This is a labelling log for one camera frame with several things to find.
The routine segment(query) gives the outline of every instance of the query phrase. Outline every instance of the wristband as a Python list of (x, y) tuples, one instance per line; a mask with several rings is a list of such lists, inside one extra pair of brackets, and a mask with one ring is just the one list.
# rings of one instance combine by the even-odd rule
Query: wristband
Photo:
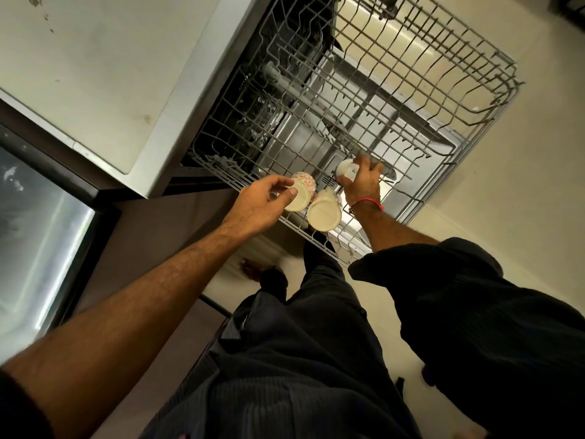
[(353, 214), (353, 207), (356, 205), (356, 203), (363, 202), (363, 201), (368, 201), (368, 202), (375, 203), (375, 204), (378, 206), (378, 208), (380, 208), (382, 211), (384, 211), (384, 206), (380, 205), (380, 204), (379, 204), (379, 203), (378, 203), (376, 200), (374, 200), (374, 199), (372, 199), (372, 198), (369, 198), (369, 197), (364, 197), (364, 198), (361, 198), (361, 199), (359, 199), (359, 200), (356, 200), (356, 201), (353, 203), (353, 205), (351, 205), (351, 206), (349, 207), (349, 213), (350, 213), (350, 214)]

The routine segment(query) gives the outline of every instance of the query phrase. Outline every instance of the foot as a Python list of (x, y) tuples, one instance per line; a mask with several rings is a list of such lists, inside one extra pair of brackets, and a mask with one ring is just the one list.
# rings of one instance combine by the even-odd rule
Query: foot
[(248, 279), (255, 282), (259, 282), (262, 272), (270, 268), (272, 268), (272, 266), (262, 265), (261, 263), (250, 259), (242, 259), (240, 262), (240, 270), (242, 270)]

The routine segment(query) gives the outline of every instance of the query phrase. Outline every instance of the left hand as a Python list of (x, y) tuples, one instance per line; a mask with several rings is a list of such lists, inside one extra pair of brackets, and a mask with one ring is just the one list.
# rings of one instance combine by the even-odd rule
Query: left hand
[[(293, 184), (292, 178), (272, 175), (246, 186), (223, 219), (222, 227), (245, 239), (266, 231), (296, 197), (296, 188), (287, 188)], [(280, 195), (271, 200), (270, 191)]]

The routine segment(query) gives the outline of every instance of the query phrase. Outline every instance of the right hand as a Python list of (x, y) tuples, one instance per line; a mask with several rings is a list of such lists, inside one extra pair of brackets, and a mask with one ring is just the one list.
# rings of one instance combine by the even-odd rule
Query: right hand
[(368, 155), (359, 155), (354, 160), (360, 167), (356, 179), (351, 181), (346, 176), (338, 176), (337, 182), (343, 186), (345, 199), (349, 206), (358, 200), (370, 198), (380, 203), (380, 175), (384, 170), (382, 163), (372, 164)]

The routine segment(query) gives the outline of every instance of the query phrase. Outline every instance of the wire rack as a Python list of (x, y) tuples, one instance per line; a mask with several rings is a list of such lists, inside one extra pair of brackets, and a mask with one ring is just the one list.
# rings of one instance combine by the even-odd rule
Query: wire rack
[(239, 190), (267, 174), (310, 173), (336, 188), (335, 251), (371, 251), (335, 182), (359, 153), (384, 163), (383, 205), (407, 223), (516, 96), (516, 64), (433, 0), (273, 0), (191, 147)]

